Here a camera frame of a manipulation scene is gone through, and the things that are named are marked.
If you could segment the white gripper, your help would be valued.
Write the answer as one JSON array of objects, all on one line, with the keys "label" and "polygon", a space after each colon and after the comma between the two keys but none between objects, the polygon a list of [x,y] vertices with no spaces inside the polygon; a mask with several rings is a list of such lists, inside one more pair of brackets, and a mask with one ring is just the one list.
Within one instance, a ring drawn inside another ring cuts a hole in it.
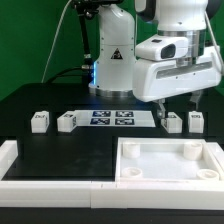
[{"label": "white gripper", "polygon": [[178,60],[187,56],[188,47],[186,37],[154,35],[135,48],[138,60],[134,65],[133,94],[143,102],[160,99],[158,116],[161,119],[166,115],[163,98],[193,92],[190,104],[197,110],[201,90],[217,86],[221,81],[218,48],[206,47],[195,64],[181,66]]}]

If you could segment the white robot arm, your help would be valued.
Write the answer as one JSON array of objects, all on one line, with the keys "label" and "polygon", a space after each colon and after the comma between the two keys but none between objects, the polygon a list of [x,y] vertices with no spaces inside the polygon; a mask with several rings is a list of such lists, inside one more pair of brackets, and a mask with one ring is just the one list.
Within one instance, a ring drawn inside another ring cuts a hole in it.
[{"label": "white robot arm", "polygon": [[157,33],[135,43],[137,23],[112,2],[99,7],[100,55],[90,92],[134,95],[143,102],[216,86],[224,63],[216,44],[205,45],[210,19],[222,0],[134,0],[135,12]]}]

